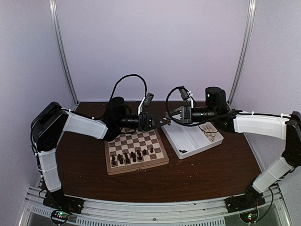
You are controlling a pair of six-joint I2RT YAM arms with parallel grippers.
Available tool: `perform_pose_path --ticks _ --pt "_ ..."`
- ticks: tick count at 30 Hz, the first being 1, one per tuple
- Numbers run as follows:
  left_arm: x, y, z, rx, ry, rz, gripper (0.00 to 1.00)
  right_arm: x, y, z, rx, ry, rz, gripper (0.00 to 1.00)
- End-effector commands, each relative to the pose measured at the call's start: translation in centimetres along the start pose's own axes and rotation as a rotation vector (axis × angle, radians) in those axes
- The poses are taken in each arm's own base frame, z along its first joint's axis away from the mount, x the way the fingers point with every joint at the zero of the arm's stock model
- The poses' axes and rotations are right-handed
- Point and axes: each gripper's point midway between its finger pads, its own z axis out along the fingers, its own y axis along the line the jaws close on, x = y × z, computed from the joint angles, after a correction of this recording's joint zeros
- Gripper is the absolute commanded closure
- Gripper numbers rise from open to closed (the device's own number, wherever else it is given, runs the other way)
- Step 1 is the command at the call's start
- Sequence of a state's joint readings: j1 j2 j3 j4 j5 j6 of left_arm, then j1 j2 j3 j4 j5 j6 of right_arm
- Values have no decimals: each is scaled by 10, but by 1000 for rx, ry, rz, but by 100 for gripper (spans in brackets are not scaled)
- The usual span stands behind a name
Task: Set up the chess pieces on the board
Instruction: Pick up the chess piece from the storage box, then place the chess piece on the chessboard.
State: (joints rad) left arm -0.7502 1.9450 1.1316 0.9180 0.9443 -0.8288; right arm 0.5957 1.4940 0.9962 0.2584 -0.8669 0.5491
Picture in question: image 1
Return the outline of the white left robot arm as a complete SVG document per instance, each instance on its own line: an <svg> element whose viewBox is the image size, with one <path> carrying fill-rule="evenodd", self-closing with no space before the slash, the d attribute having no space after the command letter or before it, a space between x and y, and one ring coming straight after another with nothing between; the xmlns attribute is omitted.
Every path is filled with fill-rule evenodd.
<svg viewBox="0 0 301 226"><path fill-rule="evenodd" d="M31 123L31 140L49 201L57 209L67 206L68 200L59 191L63 185L57 162L57 151L67 134L92 137L102 141L112 141L122 129L150 131L167 124L162 117L144 111L129 113L125 100L114 97L105 105L101 118L63 108L58 102L49 103Z"/></svg>

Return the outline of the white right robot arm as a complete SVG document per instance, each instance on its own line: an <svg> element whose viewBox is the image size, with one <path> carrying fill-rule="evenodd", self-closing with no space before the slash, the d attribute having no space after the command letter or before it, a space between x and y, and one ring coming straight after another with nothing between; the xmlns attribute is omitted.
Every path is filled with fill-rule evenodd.
<svg viewBox="0 0 301 226"><path fill-rule="evenodd" d="M237 110L229 106L225 91L219 87L207 87L205 96L205 106L197 107L187 88L173 88L165 100L167 119L185 127L211 122L223 132L246 135L264 167L241 197L241 204L250 208L258 202L259 194L301 165L301 113Z"/></svg>

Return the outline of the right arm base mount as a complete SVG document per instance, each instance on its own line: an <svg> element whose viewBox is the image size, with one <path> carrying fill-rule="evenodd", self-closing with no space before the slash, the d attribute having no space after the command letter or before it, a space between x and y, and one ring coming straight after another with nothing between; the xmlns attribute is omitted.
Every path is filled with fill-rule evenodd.
<svg viewBox="0 0 301 226"><path fill-rule="evenodd" d="M242 195L230 196L225 199L228 213L252 209L265 203L263 194L257 192L252 186L248 186Z"/></svg>

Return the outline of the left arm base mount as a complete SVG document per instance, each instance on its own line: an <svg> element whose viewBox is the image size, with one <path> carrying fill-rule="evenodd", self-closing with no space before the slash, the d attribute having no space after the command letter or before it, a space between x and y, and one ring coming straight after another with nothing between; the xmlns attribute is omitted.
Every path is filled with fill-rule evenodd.
<svg viewBox="0 0 301 226"><path fill-rule="evenodd" d="M50 192L47 188L46 195L43 201L43 205L51 207L53 209L63 210L67 213L80 214L84 206L84 200L81 198L75 198L66 196L63 188L57 191Z"/></svg>

